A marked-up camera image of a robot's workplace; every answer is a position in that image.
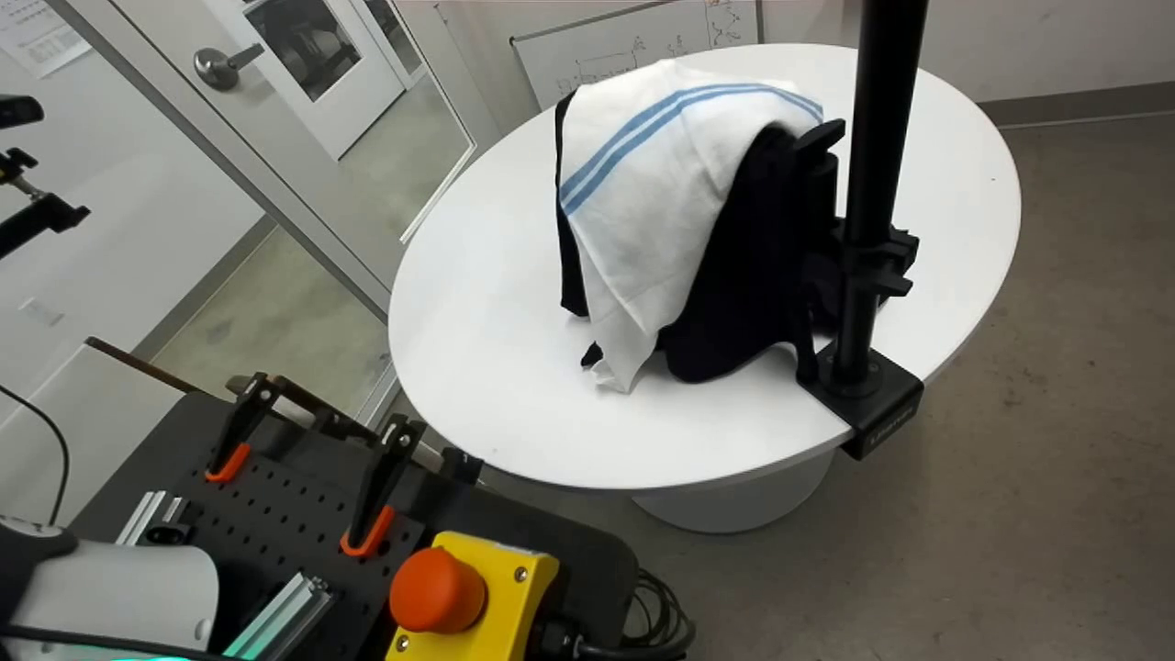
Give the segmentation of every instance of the yellow box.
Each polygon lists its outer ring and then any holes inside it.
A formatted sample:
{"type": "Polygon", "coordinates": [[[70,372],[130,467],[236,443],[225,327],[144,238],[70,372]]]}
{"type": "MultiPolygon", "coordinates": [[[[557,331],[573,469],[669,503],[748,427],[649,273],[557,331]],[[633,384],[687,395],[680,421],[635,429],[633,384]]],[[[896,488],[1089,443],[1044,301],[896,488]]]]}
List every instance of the yellow box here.
{"type": "Polygon", "coordinates": [[[557,576],[557,559],[463,532],[436,532],[434,547],[481,574],[483,618],[457,634],[397,626],[384,661],[526,661],[527,626],[557,576]]]}

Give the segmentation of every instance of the black metal pole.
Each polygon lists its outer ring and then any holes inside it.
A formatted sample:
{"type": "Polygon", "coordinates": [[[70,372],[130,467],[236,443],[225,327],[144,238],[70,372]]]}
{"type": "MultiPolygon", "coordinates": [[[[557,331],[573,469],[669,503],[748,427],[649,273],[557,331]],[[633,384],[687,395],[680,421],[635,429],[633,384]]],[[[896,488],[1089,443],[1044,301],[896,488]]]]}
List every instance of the black metal pole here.
{"type": "MultiPolygon", "coordinates": [[[[922,27],[927,0],[868,0],[851,115],[847,258],[890,243],[893,231],[922,27]]],[[[859,384],[871,373],[873,317],[876,294],[847,279],[835,384],[859,384]]]]}

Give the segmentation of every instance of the folded cloth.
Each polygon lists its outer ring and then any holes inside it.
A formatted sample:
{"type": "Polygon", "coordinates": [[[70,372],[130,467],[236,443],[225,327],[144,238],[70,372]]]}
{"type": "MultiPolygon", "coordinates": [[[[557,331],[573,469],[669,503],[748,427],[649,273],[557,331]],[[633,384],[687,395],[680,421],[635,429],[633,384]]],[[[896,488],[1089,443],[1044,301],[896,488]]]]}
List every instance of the folded cloth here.
{"type": "Polygon", "coordinates": [[[684,317],[748,143],[818,122],[824,107],[787,84],[680,62],[583,84],[563,107],[557,205],[581,251],[600,384],[633,389],[684,317]]]}

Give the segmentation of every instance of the blue stripe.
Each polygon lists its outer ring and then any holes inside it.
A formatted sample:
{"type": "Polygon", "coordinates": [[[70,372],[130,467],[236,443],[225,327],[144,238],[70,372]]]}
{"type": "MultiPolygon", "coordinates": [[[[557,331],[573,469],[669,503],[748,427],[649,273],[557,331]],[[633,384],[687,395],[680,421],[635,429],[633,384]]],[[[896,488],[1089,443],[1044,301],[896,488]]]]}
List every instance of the blue stripe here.
{"type": "Polygon", "coordinates": [[[700,87],[680,87],[680,90],[658,98],[654,107],[640,111],[635,119],[627,119],[624,130],[614,133],[610,143],[600,147],[600,150],[557,188],[557,194],[563,194],[563,199],[567,199],[567,194],[575,194],[575,188],[581,188],[587,176],[595,176],[600,164],[602,164],[616,147],[624,147],[624,141],[633,141],[635,133],[641,133],[647,122],[665,122],[665,115],[680,115],[687,98],[693,98],[693,95],[711,98],[717,90],[776,90],[776,95],[782,95],[787,103],[808,111],[815,122],[818,122],[818,115],[824,115],[824,107],[813,103],[808,95],[792,95],[792,90],[782,90],[782,87],[772,87],[772,84],[700,84],[700,87]]]}
{"type": "Polygon", "coordinates": [[[815,122],[824,115],[818,103],[792,95],[792,90],[782,90],[782,87],[772,87],[772,84],[706,84],[706,87],[665,95],[662,103],[649,107],[658,115],[641,111],[640,122],[627,122],[602,150],[595,150],[587,156],[587,164],[575,167],[575,176],[568,176],[557,188],[563,209],[575,213],[595,194],[595,188],[616,167],[616,161],[624,161],[635,147],[641,147],[654,133],[662,133],[687,107],[706,103],[706,98],[718,98],[718,95],[758,95],[758,90],[780,95],[780,98],[799,107],[805,115],[813,115],[815,122]]]}
{"type": "Polygon", "coordinates": [[[583,176],[590,176],[590,167],[600,167],[600,161],[633,133],[640,133],[647,122],[654,122],[658,115],[671,111],[671,103],[687,98],[687,95],[700,95],[706,87],[680,87],[665,98],[658,98],[654,107],[640,111],[635,119],[627,119],[619,123],[619,133],[610,134],[610,143],[602,143],[563,188],[573,192],[583,183],[583,176]]]}

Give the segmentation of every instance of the white table base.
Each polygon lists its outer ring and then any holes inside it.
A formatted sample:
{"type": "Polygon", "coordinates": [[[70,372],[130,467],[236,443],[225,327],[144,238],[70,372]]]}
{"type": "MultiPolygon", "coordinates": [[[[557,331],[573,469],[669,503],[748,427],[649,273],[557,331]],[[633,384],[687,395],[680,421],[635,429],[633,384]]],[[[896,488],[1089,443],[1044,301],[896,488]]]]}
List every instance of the white table base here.
{"type": "Polygon", "coordinates": [[[647,493],[633,494],[633,503],[689,532],[754,532],[808,503],[829,473],[835,454],[837,450],[826,450],[759,476],[742,476],[739,486],[647,493]]]}

